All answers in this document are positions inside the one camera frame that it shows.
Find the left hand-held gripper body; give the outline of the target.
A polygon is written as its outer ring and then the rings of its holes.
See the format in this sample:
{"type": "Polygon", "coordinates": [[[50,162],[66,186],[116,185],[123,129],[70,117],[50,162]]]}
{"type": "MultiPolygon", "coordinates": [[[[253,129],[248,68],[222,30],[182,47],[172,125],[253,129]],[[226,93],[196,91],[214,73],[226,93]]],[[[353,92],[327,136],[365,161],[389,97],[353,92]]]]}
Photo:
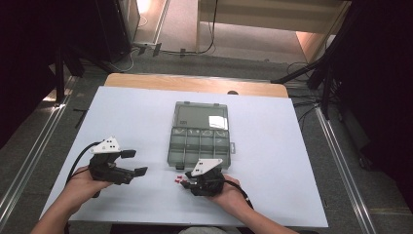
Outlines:
{"type": "Polygon", "coordinates": [[[113,136],[93,146],[90,150],[93,158],[89,163],[93,179],[113,182],[117,185],[129,184],[133,179],[134,171],[118,168],[115,163],[121,157],[122,151],[119,142],[113,136]]]}

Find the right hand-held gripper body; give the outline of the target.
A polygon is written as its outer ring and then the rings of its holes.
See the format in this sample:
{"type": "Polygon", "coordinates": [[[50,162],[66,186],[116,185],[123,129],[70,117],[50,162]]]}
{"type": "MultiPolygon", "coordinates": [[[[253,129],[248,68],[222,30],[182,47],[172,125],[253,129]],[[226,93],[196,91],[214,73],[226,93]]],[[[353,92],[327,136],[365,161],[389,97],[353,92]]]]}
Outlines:
{"type": "Polygon", "coordinates": [[[195,196],[215,196],[223,189],[224,176],[219,165],[222,159],[200,159],[190,177],[196,181],[190,184],[195,196]]]}

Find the grey clear compartment box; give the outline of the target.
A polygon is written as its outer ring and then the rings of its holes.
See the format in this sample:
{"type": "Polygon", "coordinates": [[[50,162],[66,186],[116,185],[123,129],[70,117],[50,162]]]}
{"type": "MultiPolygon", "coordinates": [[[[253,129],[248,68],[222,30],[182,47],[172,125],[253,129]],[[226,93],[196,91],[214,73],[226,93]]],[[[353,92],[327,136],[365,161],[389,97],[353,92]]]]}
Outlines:
{"type": "Polygon", "coordinates": [[[231,166],[228,107],[220,103],[178,101],[169,138],[168,163],[178,170],[194,168],[200,159],[221,159],[231,166]]]}

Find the person's right hand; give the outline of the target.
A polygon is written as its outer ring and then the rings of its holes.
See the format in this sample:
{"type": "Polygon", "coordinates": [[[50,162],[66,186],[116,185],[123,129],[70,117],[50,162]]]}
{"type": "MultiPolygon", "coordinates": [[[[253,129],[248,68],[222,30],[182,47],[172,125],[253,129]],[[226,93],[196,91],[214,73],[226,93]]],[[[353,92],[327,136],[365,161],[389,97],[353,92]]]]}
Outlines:
{"type": "Polygon", "coordinates": [[[228,183],[224,183],[220,194],[208,197],[208,199],[229,215],[239,215],[251,210],[242,192],[228,183]]]}

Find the person's left hand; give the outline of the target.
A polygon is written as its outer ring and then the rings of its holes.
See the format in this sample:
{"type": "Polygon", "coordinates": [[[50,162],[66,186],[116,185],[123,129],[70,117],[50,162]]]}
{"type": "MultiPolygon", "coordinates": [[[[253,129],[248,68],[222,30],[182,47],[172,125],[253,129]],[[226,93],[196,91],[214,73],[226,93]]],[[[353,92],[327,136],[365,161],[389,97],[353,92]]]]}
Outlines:
{"type": "Polygon", "coordinates": [[[112,182],[94,180],[87,166],[79,168],[65,185],[61,196],[63,204],[73,214],[97,192],[112,185],[112,182]]]}

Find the white board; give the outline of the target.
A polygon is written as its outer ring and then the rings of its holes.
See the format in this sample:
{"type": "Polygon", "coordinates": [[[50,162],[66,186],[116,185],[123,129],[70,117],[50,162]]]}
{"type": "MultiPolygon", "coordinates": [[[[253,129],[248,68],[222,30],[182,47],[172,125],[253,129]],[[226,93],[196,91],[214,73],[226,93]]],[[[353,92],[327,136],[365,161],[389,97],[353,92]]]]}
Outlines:
{"type": "Polygon", "coordinates": [[[62,190],[73,164],[86,166],[85,147],[115,137],[135,157],[122,168],[147,167],[128,185],[112,185],[72,218],[147,224],[236,226],[238,221],[206,198],[175,183],[167,163],[169,136],[178,101],[223,103],[229,111],[235,154],[228,170],[254,209],[285,226],[325,227],[328,222],[290,99],[101,87],[76,136],[49,196],[62,190]]]}

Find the person's grey clothing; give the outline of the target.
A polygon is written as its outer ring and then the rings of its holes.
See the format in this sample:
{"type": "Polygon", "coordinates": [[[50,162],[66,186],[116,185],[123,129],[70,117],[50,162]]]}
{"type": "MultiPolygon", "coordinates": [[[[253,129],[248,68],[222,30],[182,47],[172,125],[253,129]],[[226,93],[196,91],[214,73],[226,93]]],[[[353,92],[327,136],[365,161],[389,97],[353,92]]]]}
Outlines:
{"type": "Polygon", "coordinates": [[[217,227],[193,226],[185,228],[178,234],[228,234],[226,231],[217,227]]]}

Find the wooden table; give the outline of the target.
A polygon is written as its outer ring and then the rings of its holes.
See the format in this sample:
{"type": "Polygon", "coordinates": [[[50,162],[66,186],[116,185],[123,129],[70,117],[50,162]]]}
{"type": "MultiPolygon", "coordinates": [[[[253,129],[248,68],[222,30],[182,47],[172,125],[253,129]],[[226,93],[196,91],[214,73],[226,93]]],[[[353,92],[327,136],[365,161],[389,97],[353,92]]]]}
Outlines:
{"type": "Polygon", "coordinates": [[[167,74],[112,73],[106,78],[104,86],[215,94],[227,94],[229,91],[236,91],[241,96],[288,97],[286,87],[280,84],[167,74]]]}

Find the black metal stand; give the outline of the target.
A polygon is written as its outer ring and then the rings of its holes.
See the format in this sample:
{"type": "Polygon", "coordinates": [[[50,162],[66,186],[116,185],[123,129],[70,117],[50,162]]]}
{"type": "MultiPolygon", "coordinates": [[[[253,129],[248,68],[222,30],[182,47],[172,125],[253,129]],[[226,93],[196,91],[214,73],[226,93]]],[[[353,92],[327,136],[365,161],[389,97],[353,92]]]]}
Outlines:
{"type": "Polygon", "coordinates": [[[306,66],[287,74],[280,79],[272,79],[271,84],[285,84],[308,71],[312,71],[312,75],[307,81],[307,87],[310,90],[316,89],[320,84],[323,84],[322,96],[320,102],[321,113],[326,120],[329,120],[328,104],[330,100],[330,89],[333,81],[333,56],[335,51],[340,46],[343,36],[338,33],[332,40],[330,46],[325,50],[324,54],[316,61],[307,64],[306,66]]]}
{"type": "Polygon", "coordinates": [[[72,46],[59,46],[55,53],[55,77],[56,77],[56,103],[62,103],[64,94],[64,72],[66,65],[69,72],[77,77],[81,77],[85,69],[79,60],[79,56],[72,46]]]}

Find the black cabinet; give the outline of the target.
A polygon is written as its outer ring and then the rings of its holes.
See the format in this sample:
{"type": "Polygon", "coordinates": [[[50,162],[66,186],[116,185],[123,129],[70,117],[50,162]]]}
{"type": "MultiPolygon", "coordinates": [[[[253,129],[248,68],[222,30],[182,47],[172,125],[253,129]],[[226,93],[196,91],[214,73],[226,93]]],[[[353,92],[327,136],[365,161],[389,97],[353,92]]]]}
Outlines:
{"type": "Polygon", "coordinates": [[[122,59],[131,45],[140,21],[136,0],[94,0],[102,32],[102,58],[122,59]]]}

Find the dark curtain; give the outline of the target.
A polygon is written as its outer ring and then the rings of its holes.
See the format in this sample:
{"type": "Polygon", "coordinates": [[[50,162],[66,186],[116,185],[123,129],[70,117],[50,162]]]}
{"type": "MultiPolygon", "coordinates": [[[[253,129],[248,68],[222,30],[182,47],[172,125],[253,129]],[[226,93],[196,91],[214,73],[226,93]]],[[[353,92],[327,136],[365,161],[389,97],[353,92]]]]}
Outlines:
{"type": "Polygon", "coordinates": [[[413,0],[352,0],[332,55],[338,96],[367,136],[359,152],[413,212],[413,0]]]}
{"type": "Polygon", "coordinates": [[[58,84],[58,55],[71,73],[84,68],[69,43],[76,0],[0,0],[0,148],[58,84]]]}

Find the pale wooden furniture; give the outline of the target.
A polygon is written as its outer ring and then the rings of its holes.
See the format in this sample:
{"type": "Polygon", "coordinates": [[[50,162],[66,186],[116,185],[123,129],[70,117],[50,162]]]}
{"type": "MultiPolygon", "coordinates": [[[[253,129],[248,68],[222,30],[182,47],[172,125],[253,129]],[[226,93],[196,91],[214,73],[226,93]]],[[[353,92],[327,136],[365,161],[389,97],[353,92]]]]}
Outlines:
{"type": "Polygon", "coordinates": [[[327,39],[338,33],[351,4],[352,0],[197,0],[197,40],[201,21],[295,31],[311,63],[327,39]]]}

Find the aluminium floor rail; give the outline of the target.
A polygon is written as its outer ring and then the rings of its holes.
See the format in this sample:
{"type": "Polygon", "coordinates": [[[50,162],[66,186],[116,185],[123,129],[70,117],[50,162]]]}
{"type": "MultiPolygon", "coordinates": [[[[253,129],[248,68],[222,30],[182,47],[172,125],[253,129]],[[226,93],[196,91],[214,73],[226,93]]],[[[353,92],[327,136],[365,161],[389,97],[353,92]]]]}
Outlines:
{"type": "Polygon", "coordinates": [[[165,19],[166,19],[167,13],[168,13],[168,9],[169,9],[170,0],[162,0],[162,1],[163,1],[162,9],[161,9],[161,12],[159,14],[158,21],[157,21],[156,27],[155,27],[155,32],[154,32],[154,38],[153,38],[153,44],[154,45],[158,44],[158,40],[159,40],[161,31],[162,31],[162,27],[163,27],[163,24],[165,22],[165,19]]]}
{"type": "Polygon", "coordinates": [[[46,96],[0,150],[0,233],[47,150],[79,80],[75,76],[67,79],[62,101],[46,96]]]}
{"type": "Polygon", "coordinates": [[[342,181],[344,183],[344,187],[348,194],[362,234],[378,234],[369,210],[367,209],[364,199],[361,196],[356,181],[348,166],[345,155],[332,129],[330,121],[325,119],[320,107],[316,108],[316,113],[327,144],[332,153],[332,157],[335,161],[340,177],[342,178],[342,181]]]}

